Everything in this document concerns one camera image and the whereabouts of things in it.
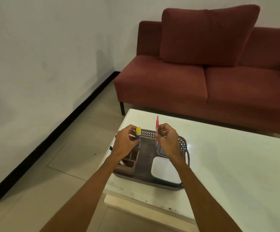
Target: black baseboard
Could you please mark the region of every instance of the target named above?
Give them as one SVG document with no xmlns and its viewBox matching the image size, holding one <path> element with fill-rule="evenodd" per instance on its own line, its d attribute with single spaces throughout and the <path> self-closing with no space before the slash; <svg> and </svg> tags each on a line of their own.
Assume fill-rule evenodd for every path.
<svg viewBox="0 0 280 232">
<path fill-rule="evenodd" d="M 42 156 L 68 126 L 84 111 L 84 109 L 99 95 L 101 91 L 119 74 L 112 73 L 95 91 L 81 103 L 36 149 L 27 156 L 1 183 L 0 199 L 26 173 L 27 170 Z"/>
</svg>

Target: white container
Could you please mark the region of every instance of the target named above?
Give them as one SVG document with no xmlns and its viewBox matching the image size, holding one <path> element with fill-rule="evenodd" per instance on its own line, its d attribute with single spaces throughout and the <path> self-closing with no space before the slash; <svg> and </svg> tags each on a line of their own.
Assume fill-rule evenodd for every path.
<svg viewBox="0 0 280 232">
<path fill-rule="evenodd" d="M 170 160 L 163 157 L 155 157 L 153 159 L 151 174 L 153 177 L 169 183 L 181 184 L 182 182 Z"/>
</svg>

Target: person's left hand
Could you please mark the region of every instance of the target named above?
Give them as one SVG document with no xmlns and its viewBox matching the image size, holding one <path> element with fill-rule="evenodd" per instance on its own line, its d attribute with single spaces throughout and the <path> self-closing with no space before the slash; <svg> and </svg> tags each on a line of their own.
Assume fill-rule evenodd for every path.
<svg viewBox="0 0 280 232">
<path fill-rule="evenodd" d="M 126 128 L 117 132 L 111 155 L 117 157 L 118 161 L 126 157 L 131 149 L 141 142 L 141 139 L 135 139 L 128 135 L 132 134 L 136 136 L 136 128 L 134 125 L 128 125 Z"/>
</svg>

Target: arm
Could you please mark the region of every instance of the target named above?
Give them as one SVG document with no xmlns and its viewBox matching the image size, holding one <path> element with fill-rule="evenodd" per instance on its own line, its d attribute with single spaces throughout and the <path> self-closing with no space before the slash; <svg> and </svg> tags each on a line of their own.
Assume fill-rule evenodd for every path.
<svg viewBox="0 0 280 232">
<path fill-rule="evenodd" d="M 177 132 L 168 124 L 160 125 L 158 131 L 156 138 L 181 178 L 199 231 L 242 232 L 181 157 Z"/>
<path fill-rule="evenodd" d="M 119 162 L 140 140 L 131 141 L 135 126 L 129 125 L 116 134 L 111 155 L 74 196 L 49 220 L 40 232 L 85 232 L 91 222 L 104 187 Z"/>
</svg>

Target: hand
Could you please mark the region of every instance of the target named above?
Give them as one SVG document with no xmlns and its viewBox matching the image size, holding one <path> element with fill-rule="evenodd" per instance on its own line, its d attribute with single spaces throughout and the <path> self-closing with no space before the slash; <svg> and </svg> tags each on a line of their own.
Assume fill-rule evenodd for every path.
<svg viewBox="0 0 280 232">
<path fill-rule="evenodd" d="M 136 128 L 134 125 L 128 125 L 126 128 L 117 132 L 111 155 L 115 156 L 118 161 L 126 157 L 131 149 L 141 142 L 141 139 L 136 139 L 128 135 L 132 134 L 136 136 Z"/>
<path fill-rule="evenodd" d="M 169 160 L 179 156 L 181 159 L 181 151 L 179 147 L 179 135 L 177 131 L 167 123 L 158 126 L 158 133 L 155 138 L 160 142 L 163 152 L 169 157 Z"/>
</svg>

